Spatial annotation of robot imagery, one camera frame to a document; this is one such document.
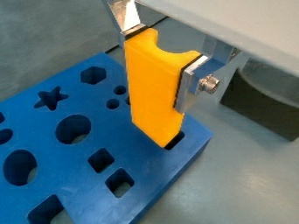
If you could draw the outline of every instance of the square hole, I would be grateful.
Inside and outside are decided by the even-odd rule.
[[[119,169],[107,179],[107,188],[116,198],[122,198],[134,185],[135,181],[124,169]]]
[[[31,224],[74,224],[55,194],[30,212],[28,221]]]
[[[180,131],[179,134],[174,137],[172,141],[164,146],[164,148],[170,151],[174,146],[183,140],[184,133]]]
[[[96,173],[103,172],[115,162],[114,157],[107,149],[100,149],[90,158],[88,163]]]

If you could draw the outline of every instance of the bolt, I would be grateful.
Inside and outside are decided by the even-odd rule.
[[[201,79],[201,91],[206,91],[209,94],[214,94],[221,85],[221,81],[210,74]]]

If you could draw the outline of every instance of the small round hole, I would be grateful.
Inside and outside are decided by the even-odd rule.
[[[14,136],[14,132],[11,129],[0,130],[0,144],[6,144]]]
[[[16,150],[4,161],[4,177],[15,186],[24,186],[32,180],[31,172],[38,164],[34,154],[28,150]]]
[[[118,86],[118,87],[115,87],[114,92],[116,95],[123,95],[127,92],[127,88],[123,86]]]
[[[64,118],[56,128],[56,137],[63,144],[76,144],[88,136],[91,122],[84,115]]]
[[[119,107],[119,100],[112,99],[107,101],[107,107],[110,109],[116,109]]]
[[[130,96],[126,98],[126,104],[130,106],[131,102],[130,102]]]

